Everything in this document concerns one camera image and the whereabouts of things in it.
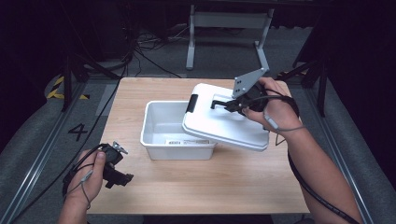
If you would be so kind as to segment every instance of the number 4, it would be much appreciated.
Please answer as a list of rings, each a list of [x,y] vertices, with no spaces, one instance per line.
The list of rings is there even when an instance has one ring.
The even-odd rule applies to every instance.
[[[75,128],[70,129],[68,133],[78,133],[77,139],[76,139],[76,142],[78,142],[78,141],[79,141],[79,138],[81,137],[81,134],[82,134],[82,133],[87,133],[87,132],[88,132],[88,131],[84,131],[84,127],[85,127],[85,125],[82,124],[82,123],[80,123],[80,124],[79,124],[78,126],[76,126]]]

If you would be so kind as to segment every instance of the floor marking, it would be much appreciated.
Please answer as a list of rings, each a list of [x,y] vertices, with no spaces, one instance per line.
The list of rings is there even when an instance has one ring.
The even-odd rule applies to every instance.
[[[52,86],[52,89],[50,90],[47,99],[50,98],[56,98],[56,99],[64,99],[64,94],[62,93],[57,93],[59,87],[61,86],[61,84],[64,82],[64,75],[60,74],[58,79],[56,79],[55,83]],[[90,95],[89,94],[81,94],[79,96],[80,100],[89,100],[90,99]]]

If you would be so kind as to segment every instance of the tabletop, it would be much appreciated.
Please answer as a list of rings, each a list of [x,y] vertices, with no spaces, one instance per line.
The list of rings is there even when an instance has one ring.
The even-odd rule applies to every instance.
[[[140,143],[149,101],[188,101],[195,85],[228,89],[231,79],[125,77],[120,81],[101,143],[129,151],[116,170],[133,174],[125,187],[102,187],[91,214],[309,213],[288,162],[287,143],[257,152],[217,144],[207,161],[153,161]],[[289,92],[284,82],[279,82]]]

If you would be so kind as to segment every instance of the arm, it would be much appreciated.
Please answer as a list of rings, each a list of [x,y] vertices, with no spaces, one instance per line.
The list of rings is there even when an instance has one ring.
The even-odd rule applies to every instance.
[[[286,94],[269,77],[262,77],[260,83],[266,89]],[[277,99],[270,100],[263,113],[255,112],[248,108],[244,109],[244,113],[249,119],[259,122],[273,132],[276,130],[273,130],[271,125],[266,121],[263,113],[270,116],[282,129],[291,130],[302,126],[302,123],[294,114],[291,107],[287,103]],[[305,182],[327,202],[341,209],[359,223],[362,223],[361,215],[350,186],[332,160],[312,137],[311,133],[303,128],[289,132],[279,132],[279,134],[285,137],[290,156]],[[318,203],[304,189],[303,195],[316,223],[347,223]]]
[[[81,153],[82,158],[88,151]],[[91,154],[82,164],[81,167],[93,163],[93,166],[89,165],[78,171],[70,182],[66,199],[64,201],[64,207],[60,214],[58,223],[87,223],[86,212],[90,202],[99,194],[100,188],[103,182],[103,169],[106,162],[106,154],[102,151],[96,151]],[[87,194],[88,200],[85,197],[82,186],[80,184],[81,178],[83,178],[90,170],[93,170],[92,175],[83,183],[84,190]]]

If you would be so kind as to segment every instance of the bin lid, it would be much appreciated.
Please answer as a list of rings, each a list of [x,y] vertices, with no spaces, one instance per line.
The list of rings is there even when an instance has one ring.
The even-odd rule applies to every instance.
[[[200,83],[195,86],[184,115],[183,131],[189,135],[217,143],[263,151],[268,147],[269,132],[258,122],[237,112],[230,113],[222,105],[211,109],[213,100],[232,100],[233,90]]]

